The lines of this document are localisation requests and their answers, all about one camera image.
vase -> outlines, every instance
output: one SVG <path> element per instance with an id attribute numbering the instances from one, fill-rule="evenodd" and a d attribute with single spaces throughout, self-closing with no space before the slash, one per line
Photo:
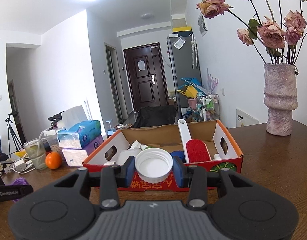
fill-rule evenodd
<path id="1" fill-rule="evenodd" d="M 298 107 L 293 65 L 264 65 L 264 104 L 268 107 L 267 132 L 279 136 L 290 135 L 292 111 Z"/>

orange fruit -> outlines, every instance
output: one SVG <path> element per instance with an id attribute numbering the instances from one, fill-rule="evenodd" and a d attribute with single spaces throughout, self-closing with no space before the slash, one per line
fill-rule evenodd
<path id="1" fill-rule="evenodd" d="M 46 156 L 45 163 L 49 169 L 55 170 L 61 166 L 62 158 L 59 153 L 51 152 Z"/>

pink flower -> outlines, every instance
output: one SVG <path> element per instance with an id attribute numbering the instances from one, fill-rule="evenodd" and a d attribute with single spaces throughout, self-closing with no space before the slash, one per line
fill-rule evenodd
<path id="1" fill-rule="evenodd" d="M 262 38 L 263 45 L 272 49 L 284 49 L 286 46 L 285 38 L 286 32 L 280 29 L 276 22 L 265 16 L 267 22 L 262 22 L 261 27 L 258 28 L 258 33 Z"/>
<path id="2" fill-rule="evenodd" d="M 286 42 L 289 45 L 296 45 L 296 43 L 301 39 L 302 35 L 295 28 L 289 27 L 287 29 Z"/>
<path id="3" fill-rule="evenodd" d="M 298 11 L 293 13 L 291 10 L 289 10 L 287 16 L 285 17 L 285 21 L 287 28 L 294 27 L 297 31 L 301 33 L 303 33 L 304 29 L 307 27 L 306 20 Z"/>
<path id="4" fill-rule="evenodd" d="M 238 29 L 238 38 L 243 42 L 243 44 L 246 44 L 247 46 L 253 45 L 252 38 L 249 37 L 249 30 L 246 29 Z"/>
<path id="5" fill-rule="evenodd" d="M 205 0 L 197 4 L 197 9 L 200 9 L 204 17 L 212 19 L 229 10 L 230 6 L 224 2 L 225 0 Z"/>

brown tabletop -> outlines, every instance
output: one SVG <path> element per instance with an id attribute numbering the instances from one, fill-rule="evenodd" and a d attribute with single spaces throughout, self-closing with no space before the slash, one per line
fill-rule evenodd
<path id="1" fill-rule="evenodd" d="M 292 240 L 307 240 L 307 126 L 294 121 L 292 134 L 287 137 L 267 133 L 266 124 L 233 128 L 230 133 L 244 153 L 242 174 L 295 204 L 300 217 Z M 37 190 L 72 170 L 64 166 L 55 171 L 32 171 L 24 177 Z M 18 177 L 19 174 L 9 172 L 3 180 L 10 184 Z M 99 190 L 92 189 L 92 203 L 98 203 L 98 195 Z M 119 191 L 119 197 L 122 203 L 126 199 L 181 199 L 185 202 L 187 192 Z M 209 203 L 215 202 L 216 191 L 209 190 L 208 197 Z M 0 240 L 14 239 L 7 223 L 12 204 L 12 201 L 0 203 Z"/>

gray refrigerator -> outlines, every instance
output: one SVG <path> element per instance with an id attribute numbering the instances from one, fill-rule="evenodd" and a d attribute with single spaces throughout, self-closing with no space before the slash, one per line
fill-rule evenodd
<path id="1" fill-rule="evenodd" d="M 185 40 L 184 45 L 177 49 L 173 42 L 177 41 L 175 38 L 167 38 L 167 44 L 169 48 L 169 56 L 172 68 L 172 75 L 175 84 L 175 91 L 181 87 L 185 81 L 180 80 L 181 78 L 196 78 L 201 83 L 200 66 L 198 60 L 198 68 L 196 68 L 196 59 L 194 68 L 192 68 L 192 48 L 191 48 L 191 37 L 181 37 Z M 176 101 L 178 106 L 178 112 L 181 114 L 181 108 L 189 107 L 187 98 L 184 95 L 176 92 Z"/>

